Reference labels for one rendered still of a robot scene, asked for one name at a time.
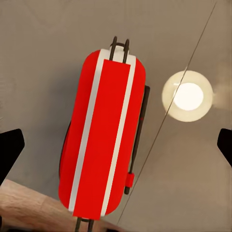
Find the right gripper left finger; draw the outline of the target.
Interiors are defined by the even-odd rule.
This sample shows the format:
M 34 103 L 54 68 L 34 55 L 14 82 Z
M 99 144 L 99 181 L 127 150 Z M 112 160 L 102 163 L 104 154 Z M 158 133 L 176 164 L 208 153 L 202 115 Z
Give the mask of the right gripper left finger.
M 23 148 L 24 137 L 21 129 L 0 134 L 0 185 L 16 162 Z

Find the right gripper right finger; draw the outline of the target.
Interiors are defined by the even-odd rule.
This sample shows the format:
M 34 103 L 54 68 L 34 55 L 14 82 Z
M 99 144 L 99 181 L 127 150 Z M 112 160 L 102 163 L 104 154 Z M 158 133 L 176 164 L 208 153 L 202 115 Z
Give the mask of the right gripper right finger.
M 220 130 L 217 140 L 217 146 L 219 147 L 229 164 L 232 166 L 232 130 Z

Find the radio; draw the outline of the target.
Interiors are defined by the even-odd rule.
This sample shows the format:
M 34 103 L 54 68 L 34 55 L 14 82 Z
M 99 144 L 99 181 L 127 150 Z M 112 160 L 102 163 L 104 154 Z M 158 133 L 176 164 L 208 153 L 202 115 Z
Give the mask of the radio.
M 81 70 L 59 164 L 59 197 L 78 217 L 75 232 L 81 221 L 92 232 L 94 220 L 113 212 L 133 184 L 150 87 L 129 44 L 115 36 L 110 49 L 90 54 Z

